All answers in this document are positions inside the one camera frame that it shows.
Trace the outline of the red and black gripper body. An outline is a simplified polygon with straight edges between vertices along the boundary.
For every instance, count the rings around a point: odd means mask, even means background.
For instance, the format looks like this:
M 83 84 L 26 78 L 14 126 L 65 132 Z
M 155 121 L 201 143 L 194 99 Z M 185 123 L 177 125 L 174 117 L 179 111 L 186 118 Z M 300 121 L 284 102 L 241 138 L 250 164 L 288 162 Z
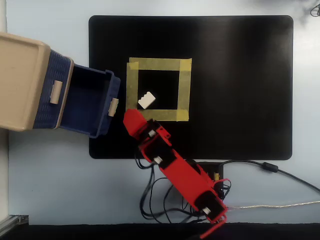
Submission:
M 171 135 L 159 124 L 156 120 L 148 120 L 146 124 L 140 128 L 134 135 L 139 145 L 147 145 L 154 142 L 156 139 L 163 140 L 168 146 L 172 146 L 169 141 Z

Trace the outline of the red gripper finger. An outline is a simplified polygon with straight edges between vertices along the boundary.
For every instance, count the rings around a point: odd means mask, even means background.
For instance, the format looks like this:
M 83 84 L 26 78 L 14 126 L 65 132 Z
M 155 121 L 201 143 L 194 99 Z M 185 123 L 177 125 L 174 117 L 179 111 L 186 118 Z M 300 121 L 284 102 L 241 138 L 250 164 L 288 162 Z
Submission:
M 125 112 L 123 124 L 128 134 L 135 138 L 144 127 L 144 117 L 140 112 Z
M 127 110 L 127 128 L 128 129 L 141 129 L 147 124 L 147 120 L 138 109 Z

